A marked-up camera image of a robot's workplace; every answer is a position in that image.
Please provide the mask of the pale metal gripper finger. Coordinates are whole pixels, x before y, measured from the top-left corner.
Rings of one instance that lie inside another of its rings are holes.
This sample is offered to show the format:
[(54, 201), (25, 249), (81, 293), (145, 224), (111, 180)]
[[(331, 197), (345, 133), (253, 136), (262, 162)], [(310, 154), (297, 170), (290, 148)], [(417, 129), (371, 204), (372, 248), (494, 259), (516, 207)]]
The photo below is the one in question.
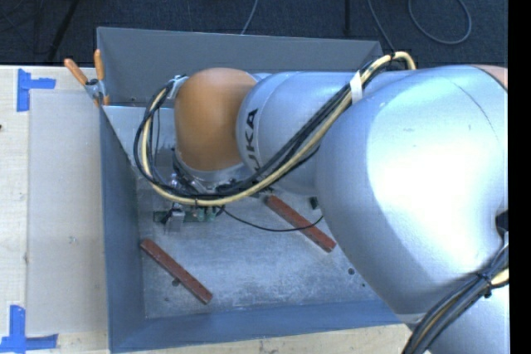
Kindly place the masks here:
[(183, 210), (171, 209), (165, 216), (165, 220), (164, 220), (165, 232), (168, 234), (178, 233), (182, 229), (185, 216), (186, 214)]

